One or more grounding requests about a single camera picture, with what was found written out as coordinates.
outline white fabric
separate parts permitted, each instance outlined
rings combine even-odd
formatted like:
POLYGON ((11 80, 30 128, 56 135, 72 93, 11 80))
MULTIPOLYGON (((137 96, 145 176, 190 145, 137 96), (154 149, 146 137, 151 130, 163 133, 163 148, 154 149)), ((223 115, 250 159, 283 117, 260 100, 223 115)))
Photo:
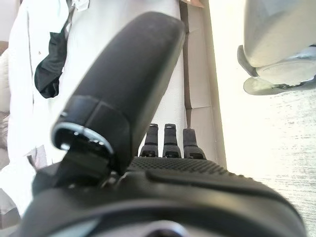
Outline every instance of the white fabric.
MULTIPOLYGON (((56 98, 50 99, 51 126, 103 48, 129 21, 147 11, 163 12, 180 18, 178 0, 94 0, 90 2, 88 10, 74 12, 65 71, 60 78, 60 93, 56 98)), ((183 57, 180 55, 167 92, 153 120, 159 124, 160 155, 165 123, 177 125, 179 147, 182 148, 182 130, 186 126, 183 78, 183 57)), ((59 161, 64 152, 54 148, 49 137, 46 141, 49 141, 45 145, 47 156, 54 162, 59 161)))
MULTIPOLYGON (((34 72, 48 54, 49 31, 39 22, 40 14, 33 14, 35 8, 31 3, 34 2, 23 1, 9 41, 12 96, 8 151, 12 163, 0 173, 0 187, 11 196, 21 214, 31 200, 34 176, 24 155, 44 144, 48 164, 50 160, 61 160, 64 153, 54 148, 50 141, 51 127, 102 49, 129 21, 144 12, 158 11, 180 17, 178 0, 91 1, 88 10, 74 12, 65 70, 60 78, 60 94, 47 100, 34 86, 34 72)), ((38 11, 47 12, 47 7, 41 7, 43 4, 38 3, 38 11)), ((160 127, 161 155, 165 123, 177 124, 179 146, 182 147, 182 129, 186 125, 182 56, 154 122, 160 127)))
POLYGON ((55 33, 60 33, 69 14, 66 0, 31 0, 28 12, 45 31, 55 33))
POLYGON ((20 214, 32 199, 35 174, 25 154, 42 145, 48 132, 48 101, 34 86, 34 72, 48 55, 49 32, 60 32, 67 17, 65 0, 24 0, 10 34, 10 164, 0 172, 0 187, 14 200, 20 214))

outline white pillow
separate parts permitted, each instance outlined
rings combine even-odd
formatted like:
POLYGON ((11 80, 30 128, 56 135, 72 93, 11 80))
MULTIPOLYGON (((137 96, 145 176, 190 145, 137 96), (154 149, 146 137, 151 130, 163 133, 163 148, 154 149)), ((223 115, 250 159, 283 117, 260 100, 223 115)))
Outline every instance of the white pillow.
POLYGON ((8 79, 9 52, 6 50, 0 56, 0 111, 10 110, 10 88, 8 79))

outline black cloth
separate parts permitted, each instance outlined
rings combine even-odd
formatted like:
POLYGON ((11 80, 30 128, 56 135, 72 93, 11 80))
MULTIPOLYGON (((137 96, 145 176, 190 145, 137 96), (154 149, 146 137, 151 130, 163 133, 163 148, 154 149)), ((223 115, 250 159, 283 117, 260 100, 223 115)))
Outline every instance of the black cloth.
POLYGON ((44 98, 53 98, 59 93, 59 78, 67 57, 65 27, 60 33, 50 33, 49 55, 35 71, 35 87, 44 98))

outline white floor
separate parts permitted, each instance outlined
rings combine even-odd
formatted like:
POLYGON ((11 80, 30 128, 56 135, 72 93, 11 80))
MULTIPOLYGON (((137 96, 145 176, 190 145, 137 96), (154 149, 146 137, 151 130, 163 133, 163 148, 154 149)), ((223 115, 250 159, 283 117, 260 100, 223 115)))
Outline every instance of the white floor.
POLYGON ((210 0, 227 166, 276 189, 316 237, 316 90, 256 97, 237 62, 244 0, 210 0))

